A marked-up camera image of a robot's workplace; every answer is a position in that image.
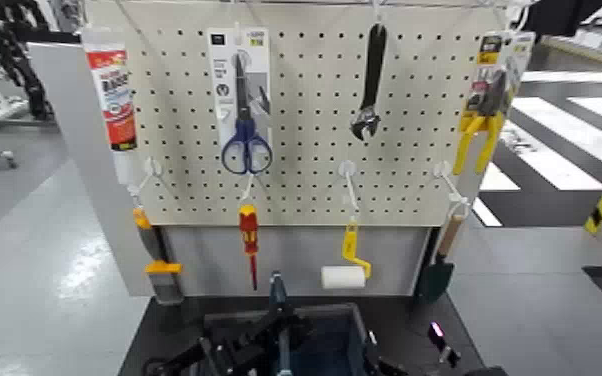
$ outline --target product label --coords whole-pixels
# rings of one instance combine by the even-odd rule
[[[236,132],[236,56],[247,77],[247,95],[257,131],[267,138],[270,123],[270,47],[262,27],[210,28],[206,42],[214,89],[215,114],[222,147]]]
[[[126,51],[94,51],[86,55],[112,150],[135,149],[135,117],[128,85]]]

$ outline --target white floor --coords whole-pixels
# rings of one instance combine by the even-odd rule
[[[0,221],[0,376],[116,374],[147,301],[128,296],[73,163]]]

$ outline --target white pegboard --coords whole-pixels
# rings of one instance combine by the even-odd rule
[[[388,28],[376,136],[349,130],[361,102],[373,10],[364,5],[217,2],[89,4],[96,25],[127,35],[143,155],[165,169],[142,194],[155,224],[235,225],[247,177],[227,172],[219,146],[207,39],[209,27],[259,25],[271,35],[274,162],[251,195],[262,225],[344,225],[351,209],[337,173],[354,161],[364,225],[438,226],[447,187],[434,180],[452,163],[460,108],[479,39],[498,28],[490,8],[383,6]]]

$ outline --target paint roller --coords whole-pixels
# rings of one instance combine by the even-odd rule
[[[359,289],[371,278],[371,264],[357,258],[357,222],[354,218],[345,227],[343,258],[356,265],[323,266],[322,287],[325,289]]]

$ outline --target yellow pliers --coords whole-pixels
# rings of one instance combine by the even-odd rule
[[[499,133],[504,126],[503,104],[506,98],[506,72],[498,70],[494,73],[492,83],[483,99],[478,104],[475,114],[467,114],[460,121],[460,132],[462,139],[457,148],[457,157],[453,174],[459,175],[464,169],[464,162],[467,159],[469,144],[474,138],[476,132],[487,131],[488,140],[485,142],[481,154],[476,161],[476,173],[481,174],[485,171],[490,161],[490,154],[495,148],[499,139]]]

